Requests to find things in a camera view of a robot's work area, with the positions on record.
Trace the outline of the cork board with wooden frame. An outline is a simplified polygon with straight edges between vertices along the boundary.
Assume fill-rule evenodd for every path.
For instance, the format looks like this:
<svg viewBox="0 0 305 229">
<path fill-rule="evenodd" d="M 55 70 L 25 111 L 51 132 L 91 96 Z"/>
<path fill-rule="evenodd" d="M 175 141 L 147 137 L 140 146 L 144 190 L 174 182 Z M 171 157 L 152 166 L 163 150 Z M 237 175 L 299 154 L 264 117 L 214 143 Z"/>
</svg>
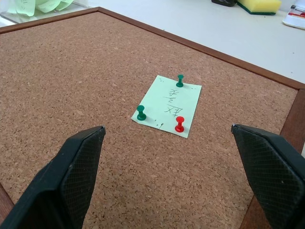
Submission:
<svg viewBox="0 0 305 229">
<path fill-rule="evenodd" d="M 131 117 L 158 75 L 202 86 L 188 138 Z M 17 201 L 71 135 L 106 135 L 84 229 L 239 229 L 232 124 L 278 134 L 297 91 L 95 12 L 0 34 L 0 182 Z"/>
</svg>

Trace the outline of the light green paper note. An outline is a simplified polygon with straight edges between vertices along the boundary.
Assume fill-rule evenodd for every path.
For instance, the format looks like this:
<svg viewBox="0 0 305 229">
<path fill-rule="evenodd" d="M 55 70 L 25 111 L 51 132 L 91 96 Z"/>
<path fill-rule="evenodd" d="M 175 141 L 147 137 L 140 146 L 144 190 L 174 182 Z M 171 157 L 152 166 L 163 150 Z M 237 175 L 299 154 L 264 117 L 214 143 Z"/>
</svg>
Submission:
<svg viewBox="0 0 305 229">
<path fill-rule="evenodd" d="M 146 119 L 137 119 L 135 111 L 131 119 L 138 124 L 153 127 L 187 138 L 191 129 L 194 113 L 202 87 L 196 84 L 183 83 L 177 87 L 178 80 L 157 75 L 140 105 L 144 106 Z M 184 117 L 184 131 L 175 131 L 176 117 Z"/>
</svg>

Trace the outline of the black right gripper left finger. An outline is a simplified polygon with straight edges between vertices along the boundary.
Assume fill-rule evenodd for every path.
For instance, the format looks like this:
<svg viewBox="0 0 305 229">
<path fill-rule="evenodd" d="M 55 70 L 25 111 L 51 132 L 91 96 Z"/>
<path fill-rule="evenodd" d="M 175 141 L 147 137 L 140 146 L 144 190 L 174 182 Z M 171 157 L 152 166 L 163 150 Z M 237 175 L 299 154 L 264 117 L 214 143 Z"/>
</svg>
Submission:
<svg viewBox="0 0 305 229">
<path fill-rule="evenodd" d="M 30 182 L 0 229 L 82 229 L 94 191 L 104 126 L 69 137 Z"/>
</svg>

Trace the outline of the red push pin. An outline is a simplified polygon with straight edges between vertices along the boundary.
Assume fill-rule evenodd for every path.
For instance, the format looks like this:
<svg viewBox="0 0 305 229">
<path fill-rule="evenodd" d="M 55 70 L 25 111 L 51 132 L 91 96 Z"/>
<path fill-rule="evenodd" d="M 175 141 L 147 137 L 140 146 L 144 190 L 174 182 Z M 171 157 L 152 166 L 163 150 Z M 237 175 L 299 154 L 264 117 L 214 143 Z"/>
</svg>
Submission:
<svg viewBox="0 0 305 229">
<path fill-rule="evenodd" d="M 182 116 L 176 117 L 176 122 L 177 125 L 175 127 L 175 131 L 178 133 L 182 133 L 184 131 L 184 127 L 183 127 L 184 117 Z"/>
</svg>

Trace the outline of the clear tray of green notes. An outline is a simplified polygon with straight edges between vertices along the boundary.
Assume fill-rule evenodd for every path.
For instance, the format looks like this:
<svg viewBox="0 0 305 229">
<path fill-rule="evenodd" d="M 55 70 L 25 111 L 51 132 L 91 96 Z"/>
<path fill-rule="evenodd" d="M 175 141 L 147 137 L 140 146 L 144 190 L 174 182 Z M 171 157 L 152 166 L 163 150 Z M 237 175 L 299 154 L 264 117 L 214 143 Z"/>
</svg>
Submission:
<svg viewBox="0 0 305 229">
<path fill-rule="evenodd" d="M 88 0 L 0 0 L 0 17 L 24 23 L 89 8 Z"/>
</svg>

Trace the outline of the black object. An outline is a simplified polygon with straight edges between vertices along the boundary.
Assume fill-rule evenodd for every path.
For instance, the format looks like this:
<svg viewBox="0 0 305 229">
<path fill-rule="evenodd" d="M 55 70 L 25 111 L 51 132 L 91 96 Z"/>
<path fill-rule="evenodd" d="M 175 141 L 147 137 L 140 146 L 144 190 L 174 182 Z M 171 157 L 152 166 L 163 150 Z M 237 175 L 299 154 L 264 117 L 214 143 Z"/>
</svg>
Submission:
<svg viewBox="0 0 305 229">
<path fill-rule="evenodd" d="M 238 2 L 238 0 L 211 0 L 211 2 L 226 7 L 232 7 Z"/>
</svg>

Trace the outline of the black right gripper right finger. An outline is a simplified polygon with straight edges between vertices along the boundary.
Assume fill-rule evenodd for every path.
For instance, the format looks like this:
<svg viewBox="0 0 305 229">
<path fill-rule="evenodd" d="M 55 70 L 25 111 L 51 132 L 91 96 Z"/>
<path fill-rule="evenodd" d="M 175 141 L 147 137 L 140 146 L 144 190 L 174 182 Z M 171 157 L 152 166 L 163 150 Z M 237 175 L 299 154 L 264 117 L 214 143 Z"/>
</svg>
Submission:
<svg viewBox="0 0 305 229">
<path fill-rule="evenodd" d="M 305 158 L 280 135 L 231 127 L 248 183 L 273 229 L 305 229 Z"/>
</svg>

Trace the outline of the white and red container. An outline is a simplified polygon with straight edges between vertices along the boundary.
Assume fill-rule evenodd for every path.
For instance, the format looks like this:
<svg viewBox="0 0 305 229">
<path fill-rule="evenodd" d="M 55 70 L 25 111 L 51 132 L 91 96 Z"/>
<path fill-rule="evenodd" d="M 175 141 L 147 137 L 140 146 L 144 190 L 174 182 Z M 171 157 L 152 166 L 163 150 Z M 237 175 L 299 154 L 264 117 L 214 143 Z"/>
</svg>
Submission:
<svg viewBox="0 0 305 229">
<path fill-rule="evenodd" d="M 305 30 L 305 6 L 292 5 L 282 22 L 286 26 Z"/>
</svg>

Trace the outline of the yellow and green sponge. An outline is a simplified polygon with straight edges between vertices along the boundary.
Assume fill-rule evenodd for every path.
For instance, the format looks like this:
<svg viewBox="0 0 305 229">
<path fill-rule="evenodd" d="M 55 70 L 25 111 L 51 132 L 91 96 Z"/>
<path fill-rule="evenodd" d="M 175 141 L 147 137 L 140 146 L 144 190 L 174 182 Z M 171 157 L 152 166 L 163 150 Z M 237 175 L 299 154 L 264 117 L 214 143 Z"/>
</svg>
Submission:
<svg viewBox="0 0 305 229">
<path fill-rule="evenodd" d="M 281 3 L 280 0 L 237 0 L 237 4 L 252 15 L 275 15 Z"/>
</svg>

